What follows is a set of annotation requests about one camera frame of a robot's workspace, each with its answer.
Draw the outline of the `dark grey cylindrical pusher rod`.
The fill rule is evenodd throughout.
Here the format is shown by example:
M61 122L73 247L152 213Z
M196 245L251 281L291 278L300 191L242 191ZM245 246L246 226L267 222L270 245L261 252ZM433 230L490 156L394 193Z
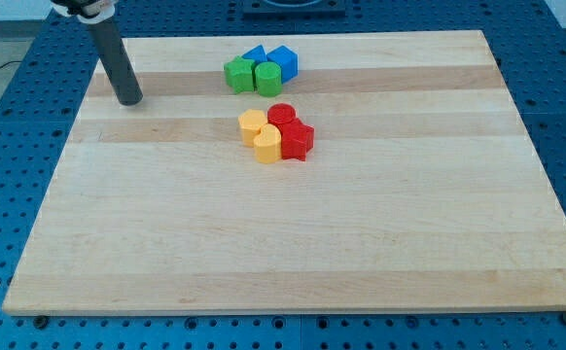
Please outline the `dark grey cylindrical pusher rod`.
M114 18L89 24L88 33L119 103L124 106L139 103L143 93Z

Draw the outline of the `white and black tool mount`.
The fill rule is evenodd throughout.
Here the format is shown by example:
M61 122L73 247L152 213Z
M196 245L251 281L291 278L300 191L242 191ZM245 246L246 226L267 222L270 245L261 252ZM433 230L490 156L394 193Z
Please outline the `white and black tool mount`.
M117 0L51 0L61 16L76 17L81 23L100 23L115 14Z

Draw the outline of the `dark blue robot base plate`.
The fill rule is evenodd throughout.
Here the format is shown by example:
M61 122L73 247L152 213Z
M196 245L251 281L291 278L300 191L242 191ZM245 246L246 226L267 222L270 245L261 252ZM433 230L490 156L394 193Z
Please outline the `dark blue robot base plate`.
M346 12L347 0L243 0L245 18L267 16L336 15Z

